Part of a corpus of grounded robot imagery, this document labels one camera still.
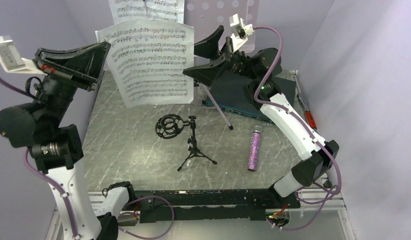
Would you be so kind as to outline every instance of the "table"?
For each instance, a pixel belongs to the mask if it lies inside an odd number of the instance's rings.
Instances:
[[[289,78],[284,71],[278,77]],[[303,114],[297,100],[294,108]],[[197,116],[198,148],[218,162],[194,158],[180,172],[188,156],[184,130],[172,139],[154,131],[158,119],[170,105],[126,108],[109,71],[104,74],[83,143],[85,178],[89,191],[130,181],[135,190],[210,190],[268,188],[300,161],[288,138],[273,124],[225,113],[234,129],[229,130],[216,109],[177,105],[172,113],[187,120]],[[247,171],[254,125],[263,133],[257,170]]]

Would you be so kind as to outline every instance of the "sparkly pink microphone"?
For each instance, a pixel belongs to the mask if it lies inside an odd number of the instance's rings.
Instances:
[[[257,160],[259,159],[260,139],[262,138],[261,126],[252,128],[251,147],[249,148],[248,171],[255,172],[257,168]]]

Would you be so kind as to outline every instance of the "musical notes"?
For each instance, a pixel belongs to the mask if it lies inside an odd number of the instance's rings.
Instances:
[[[128,108],[192,101],[194,82],[182,73],[194,65],[192,27],[137,19],[97,31],[96,37],[111,43],[107,64]]]
[[[114,24],[134,18],[184,23],[185,0],[108,0]]]

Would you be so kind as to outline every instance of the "black mini tripod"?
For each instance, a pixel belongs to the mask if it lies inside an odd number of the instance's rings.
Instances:
[[[189,126],[192,130],[192,135],[188,138],[188,144],[191,144],[188,147],[189,155],[183,161],[182,165],[177,169],[179,172],[184,164],[191,158],[206,158],[210,160],[213,164],[218,164],[217,161],[209,158],[208,156],[204,155],[197,147],[197,139],[195,138],[195,128],[197,127],[195,123],[196,116],[188,116],[189,120],[184,121],[180,116],[176,114],[167,114],[160,118],[158,122],[155,124],[155,133],[162,139],[172,139],[179,135],[184,127]]]
[[[204,155],[204,153],[202,153],[200,151],[200,149],[197,147],[197,139],[195,138],[195,128],[197,127],[196,123],[195,123],[195,119],[197,119],[196,116],[188,116],[189,120],[189,127],[192,129],[192,135],[188,138],[188,144],[191,144],[192,146],[188,147],[188,151],[189,151],[189,155],[187,158],[185,158],[185,161],[183,161],[182,165],[180,165],[180,167],[177,169],[177,171],[179,172],[182,167],[185,165],[185,163],[188,161],[188,159],[191,158],[206,158],[208,160],[210,160],[213,164],[218,164],[217,161],[209,158],[208,156]]]

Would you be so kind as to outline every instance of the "glitter microphone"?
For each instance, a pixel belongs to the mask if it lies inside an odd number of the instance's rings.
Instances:
[[[257,160],[259,159],[259,147],[261,138],[262,127],[256,125],[252,128],[251,147],[249,148],[248,171],[256,171]]]

